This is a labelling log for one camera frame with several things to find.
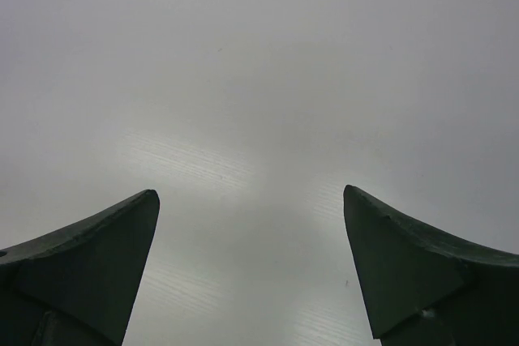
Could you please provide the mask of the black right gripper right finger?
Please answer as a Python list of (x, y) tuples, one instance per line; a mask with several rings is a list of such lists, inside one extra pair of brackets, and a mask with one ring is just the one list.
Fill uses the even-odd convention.
[(345, 230), (374, 339), (516, 345), (518, 257), (416, 220), (356, 186)]

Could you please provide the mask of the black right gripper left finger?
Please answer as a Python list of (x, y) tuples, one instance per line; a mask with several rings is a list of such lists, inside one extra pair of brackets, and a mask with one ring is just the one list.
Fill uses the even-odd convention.
[(160, 200), (143, 190), (93, 216), (1, 251), (3, 345), (120, 345)]

